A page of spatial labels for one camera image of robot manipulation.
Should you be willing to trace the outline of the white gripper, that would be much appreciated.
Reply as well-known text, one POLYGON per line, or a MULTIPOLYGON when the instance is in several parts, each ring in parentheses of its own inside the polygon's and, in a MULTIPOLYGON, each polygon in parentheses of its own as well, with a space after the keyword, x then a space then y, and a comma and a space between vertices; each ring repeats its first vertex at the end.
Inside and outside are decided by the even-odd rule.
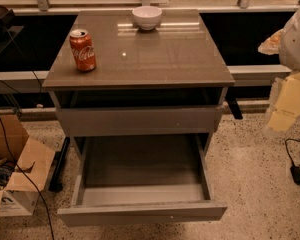
MULTIPOLYGON (((279 53, 280 63, 292 71, 300 71, 300 8, 280 29, 258 47, 265 55, 279 53)), ((271 87, 267 127, 274 132, 285 132, 300 116, 300 73, 285 79, 276 78, 271 87)))

